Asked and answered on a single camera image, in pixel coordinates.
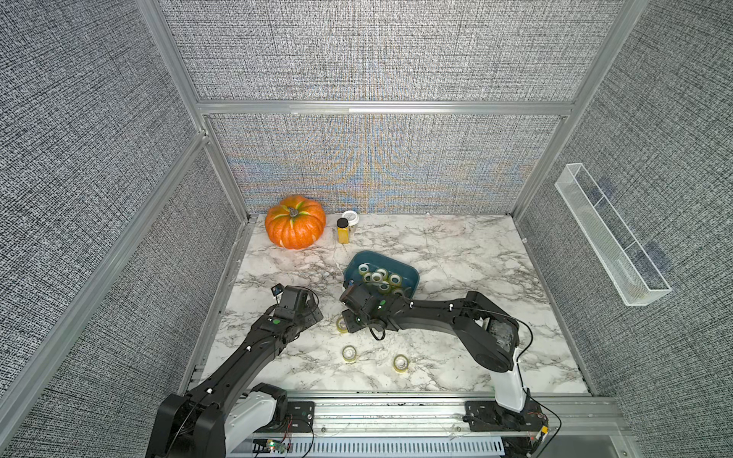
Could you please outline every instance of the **marble countertop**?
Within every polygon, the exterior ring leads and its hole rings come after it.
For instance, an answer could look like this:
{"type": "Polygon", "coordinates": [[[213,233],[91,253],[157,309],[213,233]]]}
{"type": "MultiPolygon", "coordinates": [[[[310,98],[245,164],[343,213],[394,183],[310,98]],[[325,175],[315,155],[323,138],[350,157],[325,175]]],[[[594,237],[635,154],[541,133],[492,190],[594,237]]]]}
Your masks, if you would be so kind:
{"type": "MultiPolygon", "coordinates": [[[[264,382],[288,390],[486,391],[488,372],[457,337],[427,330],[389,332],[375,341],[367,330],[343,334],[336,318],[344,310],[342,271],[354,254],[372,250],[415,267],[420,273],[416,299],[463,298],[476,290],[507,313],[526,321],[534,343],[521,368],[533,393],[586,393],[542,285],[512,219],[505,216],[360,215],[351,243],[336,240],[337,215],[328,216],[323,236],[298,251],[272,244],[260,216],[246,250],[232,295],[207,358],[208,377],[244,340],[251,324],[274,303],[277,284],[313,289],[323,320],[287,345],[252,385],[264,382]],[[342,358],[356,348],[355,362],[342,358]],[[410,359],[405,373],[392,366],[395,355],[410,359]]],[[[522,327],[522,346],[529,334],[522,327]]]]}

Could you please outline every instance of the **white lid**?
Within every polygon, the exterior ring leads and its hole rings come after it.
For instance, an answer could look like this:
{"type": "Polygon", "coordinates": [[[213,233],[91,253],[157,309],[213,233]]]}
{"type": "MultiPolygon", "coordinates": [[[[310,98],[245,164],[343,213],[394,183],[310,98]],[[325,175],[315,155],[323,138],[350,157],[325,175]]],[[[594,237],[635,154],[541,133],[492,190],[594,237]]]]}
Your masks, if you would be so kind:
{"type": "Polygon", "coordinates": [[[359,214],[354,210],[346,210],[341,217],[349,221],[349,226],[355,226],[359,222],[359,214]]]}

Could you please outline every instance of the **textured wall panel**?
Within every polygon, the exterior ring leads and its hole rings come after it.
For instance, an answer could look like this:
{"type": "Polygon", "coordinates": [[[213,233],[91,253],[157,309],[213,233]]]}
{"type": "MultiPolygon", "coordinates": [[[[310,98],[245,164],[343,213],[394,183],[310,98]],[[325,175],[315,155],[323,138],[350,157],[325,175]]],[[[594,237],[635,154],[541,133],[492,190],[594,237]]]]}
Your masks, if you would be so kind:
{"type": "Polygon", "coordinates": [[[238,226],[200,154],[3,457],[141,457],[158,405],[183,378],[238,226]]]}
{"type": "Polygon", "coordinates": [[[0,8],[2,395],[194,132],[133,0],[0,8]]]}
{"type": "Polygon", "coordinates": [[[512,209],[557,125],[553,116],[211,116],[245,200],[267,212],[301,193],[326,211],[512,209]]]}
{"type": "Polygon", "coordinates": [[[728,457],[733,3],[652,0],[518,224],[646,458],[728,457]],[[553,184],[583,162],[674,289],[626,307],[553,184]]]}
{"type": "Polygon", "coordinates": [[[210,99],[566,100],[622,0],[161,0],[210,99]]]}

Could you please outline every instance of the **orange pumpkin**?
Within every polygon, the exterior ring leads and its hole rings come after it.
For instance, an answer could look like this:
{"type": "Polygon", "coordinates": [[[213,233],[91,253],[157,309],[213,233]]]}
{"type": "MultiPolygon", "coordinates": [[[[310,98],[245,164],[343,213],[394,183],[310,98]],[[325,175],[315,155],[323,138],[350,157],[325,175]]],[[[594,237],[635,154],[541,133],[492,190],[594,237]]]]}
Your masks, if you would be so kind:
{"type": "Polygon", "coordinates": [[[316,201],[303,196],[282,199],[265,218],[268,237],[277,245],[297,250],[312,245],[323,234],[325,212],[316,201]]]}

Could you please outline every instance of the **wire shelf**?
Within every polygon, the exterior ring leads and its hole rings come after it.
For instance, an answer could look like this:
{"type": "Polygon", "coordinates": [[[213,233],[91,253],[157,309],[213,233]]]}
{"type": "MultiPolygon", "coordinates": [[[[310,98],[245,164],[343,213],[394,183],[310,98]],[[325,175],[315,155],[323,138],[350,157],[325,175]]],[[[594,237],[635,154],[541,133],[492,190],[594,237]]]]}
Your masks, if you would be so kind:
{"type": "Polygon", "coordinates": [[[627,306],[645,306],[672,291],[656,264],[582,163],[555,182],[570,212],[627,306]]]}

